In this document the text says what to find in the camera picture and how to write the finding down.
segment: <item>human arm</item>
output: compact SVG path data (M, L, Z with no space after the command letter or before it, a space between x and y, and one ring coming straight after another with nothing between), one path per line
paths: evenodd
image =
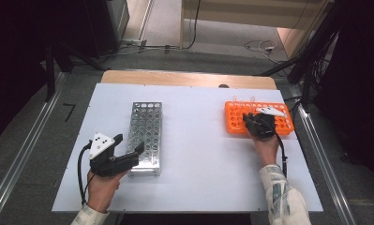
M279 144L275 136L261 140L250 135L261 161L260 176L268 203L268 218L272 225L310 224L307 206L301 193L292 187L277 165Z
M111 206L114 192L119 188L120 179L126 173L121 172L114 177L101 177L89 172L87 180L91 179L91 181L88 185L88 202L79 211L71 225L103 224L109 215L107 210Z

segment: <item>forearm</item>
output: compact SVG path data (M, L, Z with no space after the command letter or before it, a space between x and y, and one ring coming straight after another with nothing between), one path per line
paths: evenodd
M280 167L260 169L271 224L310 224L307 206L301 193L290 186Z
M108 215L109 213L99 213L85 204L71 225L102 225Z

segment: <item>sleeve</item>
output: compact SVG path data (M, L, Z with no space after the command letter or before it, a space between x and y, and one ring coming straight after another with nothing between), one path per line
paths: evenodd
M260 169L260 176L265 188L271 225L311 224L303 196L289 185L278 165L263 167Z
M108 215L109 213L99 213L85 204L71 225L102 225Z

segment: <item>wooden desk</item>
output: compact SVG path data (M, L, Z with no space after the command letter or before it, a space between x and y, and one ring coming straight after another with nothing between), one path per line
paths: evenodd
M230 88L277 90L274 80L269 77L152 70L109 70L104 73L101 82L201 87L218 87L227 84Z
M195 19L198 1L182 2L181 47L184 19ZM292 58L321 24L328 6L329 0L202 0L198 20L277 27L284 49Z

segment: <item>gray floor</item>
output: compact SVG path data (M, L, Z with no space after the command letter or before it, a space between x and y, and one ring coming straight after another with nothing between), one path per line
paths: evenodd
M247 57L225 56L195 52L145 52L127 56L113 56L105 62L113 69L155 69L172 71L194 71L230 73L236 75L257 74L271 68L268 60ZM34 151L31 154L21 177L13 189L1 215L0 224L68 224L75 215L51 212L59 183L67 166L67 160L76 141L85 110L101 71L86 65L76 66L67 76L64 90L59 97L46 127L43 129ZM284 98L291 96L289 85L283 78L273 76L277 88ZM43 87L14 118L0 138L0 180L26 137L39 113L45 98ZM69 107L64 103L76 104L75 111L65 122ZM322 118L312 108L312 117L322 139L323 147L330 158L338 179L348 200L374 200L374 175L359 165L351 165L338 159L342 153L331 123ZM324 208L323 213L310 214L313 224L341 224L338 213L324 182L318 161L300 120L296 120L296 131L307 154L307 164ZM374 205L352 205L358 224L374 224ZM106 224L114 224L116 214L112 214ZM267 224L265 212L251 215L253 224Z

